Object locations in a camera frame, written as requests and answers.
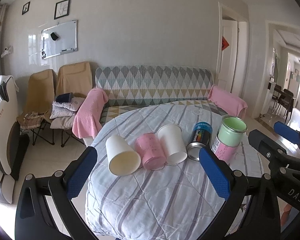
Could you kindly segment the pink green tin can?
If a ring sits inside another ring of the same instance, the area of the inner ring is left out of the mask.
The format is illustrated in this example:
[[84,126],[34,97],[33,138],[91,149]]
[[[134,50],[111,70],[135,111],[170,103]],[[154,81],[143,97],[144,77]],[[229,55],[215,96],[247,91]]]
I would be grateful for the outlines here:
[[247,131],[247,125],[239,117],[224,116],[211,151],[218,159],[229,163]]

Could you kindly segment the dining chairs far room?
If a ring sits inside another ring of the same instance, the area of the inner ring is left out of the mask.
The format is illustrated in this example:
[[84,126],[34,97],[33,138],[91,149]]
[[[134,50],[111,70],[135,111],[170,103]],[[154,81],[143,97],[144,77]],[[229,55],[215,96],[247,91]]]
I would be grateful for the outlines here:
[[280,109],[283,107],[285,109],[285,113],[283,116],[285,122],[287,122],[288,116],[292,116],[294,94],[290,90],[282,89],[279,85],[275,85],[274,93],[275,92],[277,92],[277,95],[273,95],[273,113],[279,114]]

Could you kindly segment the white paper cup right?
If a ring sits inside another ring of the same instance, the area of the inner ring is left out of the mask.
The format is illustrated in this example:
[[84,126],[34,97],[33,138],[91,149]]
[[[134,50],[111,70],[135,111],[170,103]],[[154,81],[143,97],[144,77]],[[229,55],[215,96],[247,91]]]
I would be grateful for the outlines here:
[[176,124],[162,126],[157,137],[161,143],[168,165],[177,165],[187,158],[186,147],[182,137],[182,130]]

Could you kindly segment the white paper cup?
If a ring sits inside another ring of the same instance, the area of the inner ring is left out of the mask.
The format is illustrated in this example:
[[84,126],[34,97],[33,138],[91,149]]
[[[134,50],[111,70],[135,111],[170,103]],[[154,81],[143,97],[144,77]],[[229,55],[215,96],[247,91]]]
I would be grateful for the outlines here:
[[177,165],[187,158],[186,147],[182,137],[182,130],[176,124],[162,126],[157,137],[161,143],[168,165]]
[[141,165],[141,158],[119,135],[112,135],[106,140],[108,169],[116,176],[134,173]]

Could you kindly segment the white paper cup left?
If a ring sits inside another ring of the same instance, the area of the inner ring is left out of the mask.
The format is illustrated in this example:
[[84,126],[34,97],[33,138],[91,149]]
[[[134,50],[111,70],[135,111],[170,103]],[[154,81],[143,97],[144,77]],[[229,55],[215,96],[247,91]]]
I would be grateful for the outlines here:
[[106,140],[108,169],[116,176],[134,173],[141,165],[141,158],[119,135],[112,135]]

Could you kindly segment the white massage chair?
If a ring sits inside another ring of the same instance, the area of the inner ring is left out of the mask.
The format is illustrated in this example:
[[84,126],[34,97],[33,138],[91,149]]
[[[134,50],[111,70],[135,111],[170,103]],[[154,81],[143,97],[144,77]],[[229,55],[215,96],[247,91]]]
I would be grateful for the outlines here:
[[0,75],[0,202],[11,204],[15,182],[30,143],[21,134],[18,117],[18,86],[11,75]]

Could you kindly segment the stacked cushions on chair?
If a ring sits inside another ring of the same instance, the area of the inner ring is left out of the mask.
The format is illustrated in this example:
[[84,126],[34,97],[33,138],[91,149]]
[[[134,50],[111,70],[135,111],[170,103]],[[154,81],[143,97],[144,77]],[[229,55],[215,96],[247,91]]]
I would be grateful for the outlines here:
[[50,115],[51,129],[72,129],[75,116],[85,98],[75,97],[73,93],[57,96],[52,103]]

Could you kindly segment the white door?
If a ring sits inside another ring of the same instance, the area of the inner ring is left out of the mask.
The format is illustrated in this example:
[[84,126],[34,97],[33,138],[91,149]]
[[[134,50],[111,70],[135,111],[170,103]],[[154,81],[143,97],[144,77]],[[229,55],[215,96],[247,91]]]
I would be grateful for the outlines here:
[[230,46],[221,51],[221,65],[217,85],[231,92],[237,59],[238,22],[222,20],[222,36],[226,38]]

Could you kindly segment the tan folding chair left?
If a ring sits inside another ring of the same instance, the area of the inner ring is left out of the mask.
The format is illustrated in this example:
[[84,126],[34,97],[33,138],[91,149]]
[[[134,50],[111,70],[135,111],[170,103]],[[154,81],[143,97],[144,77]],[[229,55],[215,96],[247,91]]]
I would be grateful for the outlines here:
[[50,125],[52,103],[55,99],[54,72],[47,69],[34,73],[29,78],[26,103],[22,114],[17,117],[22,131],[32,132],[32,144],[35,145],[38,138],[50,145],[55,140],[48,140],[40,134],[46,125]]

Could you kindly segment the tan folding chair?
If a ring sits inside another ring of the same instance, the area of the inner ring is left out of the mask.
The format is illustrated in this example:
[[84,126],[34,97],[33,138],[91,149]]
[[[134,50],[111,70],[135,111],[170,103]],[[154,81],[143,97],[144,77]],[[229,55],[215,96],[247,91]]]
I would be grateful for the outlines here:
[[40,134],[46,125],[50,125],[52,103],[55,99],[54,72],[47,69],[34,73],[29,78],[26,103],[22,114],[17,117],[22,131],[32,132],[32,144],[35,145],[38,138],[50,145],[55,140],[48,140]]
[[88,61],[67,64],[59,69],[55,96],[72,93],[74,97],[86,98],[92,88],[93,78]]

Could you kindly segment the tan folding chair right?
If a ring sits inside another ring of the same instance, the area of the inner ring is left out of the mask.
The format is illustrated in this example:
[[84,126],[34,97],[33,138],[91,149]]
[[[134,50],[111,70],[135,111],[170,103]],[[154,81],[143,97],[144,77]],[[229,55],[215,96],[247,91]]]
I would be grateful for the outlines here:
[[92,88],[93,78],[88,61],[67,64],[59,69],[55,96],[72,93],[74,97],[86,98]]

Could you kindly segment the diamond patterned sofa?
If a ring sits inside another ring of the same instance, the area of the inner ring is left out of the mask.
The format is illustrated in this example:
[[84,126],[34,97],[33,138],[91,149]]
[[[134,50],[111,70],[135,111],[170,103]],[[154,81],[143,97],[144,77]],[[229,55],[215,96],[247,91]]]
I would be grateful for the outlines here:
[[226,115],[226,111],[208,99],[213,85],[208,69],[146,65],[99,67],[95,82],[108,96],[101,114],[102,125],[128,111],[163,103],[195,105]]

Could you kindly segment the wall power socket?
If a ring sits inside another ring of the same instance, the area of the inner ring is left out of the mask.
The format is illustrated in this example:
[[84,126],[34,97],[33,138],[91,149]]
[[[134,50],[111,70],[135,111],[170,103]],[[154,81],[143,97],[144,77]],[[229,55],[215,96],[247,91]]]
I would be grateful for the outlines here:
[[12,54],[12,52],[13,52],[13,47],[12,46],[6,47],[4,49],[4,51],[2,52],[2,54],[1,54],[1,58],[5,57],[7,55]]

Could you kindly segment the wall whiteboard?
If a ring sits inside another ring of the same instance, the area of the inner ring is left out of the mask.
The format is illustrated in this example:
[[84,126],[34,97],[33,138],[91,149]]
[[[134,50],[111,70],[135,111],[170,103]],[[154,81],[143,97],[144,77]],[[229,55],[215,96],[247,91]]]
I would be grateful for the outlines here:
[[41,34],[41,58],[77,51],[77,20],[64,22],[44,29]]

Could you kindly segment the small black picture frame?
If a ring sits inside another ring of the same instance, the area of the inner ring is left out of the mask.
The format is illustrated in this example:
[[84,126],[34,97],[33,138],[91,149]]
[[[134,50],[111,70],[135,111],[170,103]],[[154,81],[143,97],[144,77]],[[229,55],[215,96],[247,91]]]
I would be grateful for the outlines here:
[[22,9],[22,15],[27,13],[29,11],[29,8],[30,8],[30,2],[27,2],[26,4],[24,4],[23,9]]

